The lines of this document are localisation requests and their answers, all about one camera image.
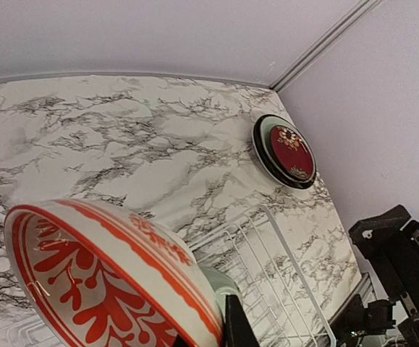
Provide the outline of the pale green ceramic bowl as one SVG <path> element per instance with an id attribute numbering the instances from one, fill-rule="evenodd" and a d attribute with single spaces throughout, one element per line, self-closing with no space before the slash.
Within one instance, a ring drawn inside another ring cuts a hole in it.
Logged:
<path id="1" fill-rule="evenodd" d="M 215 293 L 216 301 L 223 317 L 226 317 L 227 296 L 235 295 L 242 302 L 242 294 L 239 286 L 228 275 L 212 267 L 200 267 L 200 269 Z"/>

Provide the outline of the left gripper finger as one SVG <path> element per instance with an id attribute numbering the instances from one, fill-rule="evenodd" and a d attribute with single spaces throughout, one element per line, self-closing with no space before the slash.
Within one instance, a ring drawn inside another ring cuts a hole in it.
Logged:
<path id="1" fill-rule="evenodd" d="M 225 297 L 225 340 L 228 347 L 259 347 L 257 338 L 236 295 Z"/>

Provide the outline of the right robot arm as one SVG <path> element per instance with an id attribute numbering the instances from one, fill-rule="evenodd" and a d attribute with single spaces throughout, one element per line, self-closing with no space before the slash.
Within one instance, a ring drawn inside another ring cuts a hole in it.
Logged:
<path id="1" fill-rule="evenodd" d="M 403 205 L 357 221 L 352 243 L 369 261 L 387 294 L 364 304 L 354 294 L 331 323 L 338 346 L 397 328 L 406 346 L 419 346 L 419 222 Z"/>

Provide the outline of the white and pink bowl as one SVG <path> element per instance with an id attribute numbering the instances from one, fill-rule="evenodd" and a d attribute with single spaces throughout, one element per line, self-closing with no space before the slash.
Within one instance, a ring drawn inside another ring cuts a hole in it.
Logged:
<path id="1" fill-rule="evenodd" d="M 224 345 L 223 314 L 189 246 L 123 207 L 17 205 L 4 242 L 25 295 L 67 346 Z"/>

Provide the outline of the dark red floral plate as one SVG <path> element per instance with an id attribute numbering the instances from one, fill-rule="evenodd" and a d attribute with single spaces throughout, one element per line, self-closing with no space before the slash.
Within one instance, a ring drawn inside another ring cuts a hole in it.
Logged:
<path id="1" fill-rule="evenodd" d="M 270 132 L 274 157 L 287 174 L 299 181 L 310 181 L 315 173 L 312 153 L 302 137 L 293 129 L 276 125 Z"/>

